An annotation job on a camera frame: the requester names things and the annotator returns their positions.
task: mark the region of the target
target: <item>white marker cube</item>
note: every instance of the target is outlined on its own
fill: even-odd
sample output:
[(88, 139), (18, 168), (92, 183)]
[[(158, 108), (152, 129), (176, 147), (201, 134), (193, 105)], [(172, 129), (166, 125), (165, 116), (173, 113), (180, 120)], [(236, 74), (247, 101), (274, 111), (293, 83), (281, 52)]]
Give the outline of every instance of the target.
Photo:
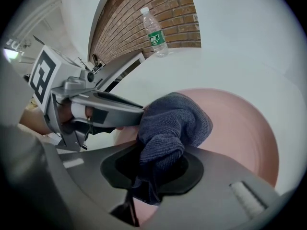
[(30, 87), (35, 91), (34, 99), (45, 112), (50, 90), (63, 85), (68, 77), (79, 77), (82, 68), (61, 52), (44, 46), (37, 57), (31, 77)]

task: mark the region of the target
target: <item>round white table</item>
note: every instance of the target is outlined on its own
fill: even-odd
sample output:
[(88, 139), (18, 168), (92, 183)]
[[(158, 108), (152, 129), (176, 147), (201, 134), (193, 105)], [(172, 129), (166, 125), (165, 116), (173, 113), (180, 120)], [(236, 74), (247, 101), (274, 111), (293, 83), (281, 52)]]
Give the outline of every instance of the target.
[[(167, 57), (152, 55), (126, 76), (111, 93), (141, 105), (173, 91), (215, 88), (254, 105), (271, 126), (278, 145), (280, 194), (298, 185), (307, 163), (307, 109), (302, 95), (283, 75), (244, 56), (204, 48), (174, 48)], [(110, 146), (109, 134), (87, 141)]]

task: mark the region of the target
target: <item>bottle cap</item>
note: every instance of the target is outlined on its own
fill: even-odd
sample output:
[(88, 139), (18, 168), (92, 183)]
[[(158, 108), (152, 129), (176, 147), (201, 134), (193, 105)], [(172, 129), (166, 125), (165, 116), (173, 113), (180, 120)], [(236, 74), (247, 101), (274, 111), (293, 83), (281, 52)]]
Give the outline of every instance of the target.
[(149, 12), (149, 8), (147, 8), (147, 7), (141, 8), (141, 13), (142, 13), (142, 14), (145, 14), (145, 13), (147, 13), (147, 12)]

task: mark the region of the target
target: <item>brick wall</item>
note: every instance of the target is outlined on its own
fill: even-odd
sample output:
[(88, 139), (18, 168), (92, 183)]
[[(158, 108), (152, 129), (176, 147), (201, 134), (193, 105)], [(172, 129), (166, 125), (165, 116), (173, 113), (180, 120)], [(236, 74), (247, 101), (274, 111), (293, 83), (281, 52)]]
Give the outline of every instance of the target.
[(136, 49), (143, 49), (145, 58), (152, 55), (142, 7), (148, 7), (160, 22), (169, 48), (201, 46), (193, 0), (108, 0), (94, 32), (91, 54), (105, 63)]

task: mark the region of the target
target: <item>blue towel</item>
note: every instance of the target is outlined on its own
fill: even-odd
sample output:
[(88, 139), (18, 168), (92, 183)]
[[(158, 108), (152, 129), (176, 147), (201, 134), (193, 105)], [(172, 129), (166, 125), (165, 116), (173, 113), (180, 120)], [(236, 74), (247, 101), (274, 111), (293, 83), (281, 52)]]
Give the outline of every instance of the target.
[(132, 186), (134, 197), (158, 205), (163, 174), (178, 161), (186, 145), (198, 147), (212, 128), (211, 119), (183, 94), (173, 92), (152, 102), (140, 122), (138, 140), (144, 149)]

